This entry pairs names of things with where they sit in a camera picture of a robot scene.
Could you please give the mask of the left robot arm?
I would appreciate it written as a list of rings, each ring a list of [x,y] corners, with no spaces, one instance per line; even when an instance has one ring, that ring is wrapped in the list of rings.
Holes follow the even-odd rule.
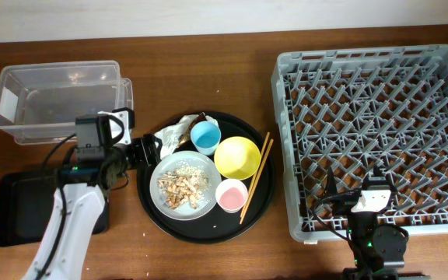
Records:
[[[129,107],[75,119],[76,140],[53,171],[51,217],[26,279],[79,279],[97,220],[111,191],[127,171],[160,162],[162,142],[154,135],[132,138]]]

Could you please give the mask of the white napkin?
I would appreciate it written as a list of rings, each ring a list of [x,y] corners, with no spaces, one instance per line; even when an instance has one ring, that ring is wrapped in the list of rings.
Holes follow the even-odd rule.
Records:
[[[161,159],[164,159],[165,157],[175,152],[175,150],[177,149],[179,137],[197,116],[198,114],[184,115],[176,124],[169,125],[154,134],[163,142],[163,147],[161,148],[160,154]],[[218,121],[215,118],[209,117],[207,115],[205,121],[211,121],[212,123],[218,125]]]

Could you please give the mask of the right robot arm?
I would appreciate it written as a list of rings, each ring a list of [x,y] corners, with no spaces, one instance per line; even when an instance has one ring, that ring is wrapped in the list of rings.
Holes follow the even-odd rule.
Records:
[[[347,219],[345,239],[354,255],[355,266],[343,270],[341,277],[356,279],[399,279],[404,267],[409,233],[400,226],[378,222],[390,209],[397,188],[377,166],[364,177],[362,186],[340,192],[334,172],[327,173],[324,201],[333,205],[332,214]]]

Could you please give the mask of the gold snack wrapper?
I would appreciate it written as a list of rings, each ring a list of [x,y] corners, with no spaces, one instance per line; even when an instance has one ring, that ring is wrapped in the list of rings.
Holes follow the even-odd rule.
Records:
[[[193,127],[206,120],[206,114],[204,112],[200,113],[184,130],[183,134],[179,137],[177,148],[181,147],[183,144],[191,140],[191,130]]]

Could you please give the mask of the pink plastic cup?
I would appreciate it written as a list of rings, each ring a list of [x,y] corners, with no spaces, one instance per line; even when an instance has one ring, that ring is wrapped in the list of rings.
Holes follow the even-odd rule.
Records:
[[[247,202],[248,190],[241,180],[226,179],[216,188],[215,198],[222,210],[236,213]]]

